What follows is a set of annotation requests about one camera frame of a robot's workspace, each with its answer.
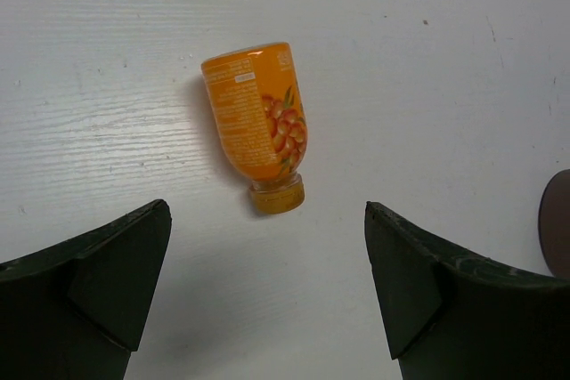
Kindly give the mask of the orange bottle with patterned label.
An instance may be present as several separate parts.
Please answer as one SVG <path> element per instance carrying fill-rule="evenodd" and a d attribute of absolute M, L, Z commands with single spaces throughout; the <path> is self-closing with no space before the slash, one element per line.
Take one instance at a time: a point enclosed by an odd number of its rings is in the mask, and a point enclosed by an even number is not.
<path fill-rule="evenodd" d="M 201 73 L 224 154 L 249 180 L 254 208 L 283 214 L 300 206 L 308 127 L 289 44 L 217 55 Z"/>

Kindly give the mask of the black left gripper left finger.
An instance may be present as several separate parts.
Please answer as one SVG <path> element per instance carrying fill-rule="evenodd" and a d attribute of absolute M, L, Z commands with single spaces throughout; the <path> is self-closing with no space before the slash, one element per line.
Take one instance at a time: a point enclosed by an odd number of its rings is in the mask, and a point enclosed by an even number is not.
<path fill-rule="evenodd" d="M 140 346 L 172 228 L 154 200 L 1 265 L 3 379 L 122 379 Z"/>

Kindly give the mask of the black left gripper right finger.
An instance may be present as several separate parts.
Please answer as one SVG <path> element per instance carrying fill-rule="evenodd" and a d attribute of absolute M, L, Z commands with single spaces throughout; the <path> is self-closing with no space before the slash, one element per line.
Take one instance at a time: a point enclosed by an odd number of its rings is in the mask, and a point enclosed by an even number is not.
<path fill-rule="evenodd" d="M 566 379 L 569 284 L 472 252 L 378 202 L 364 234 L 405 379 Z"/>

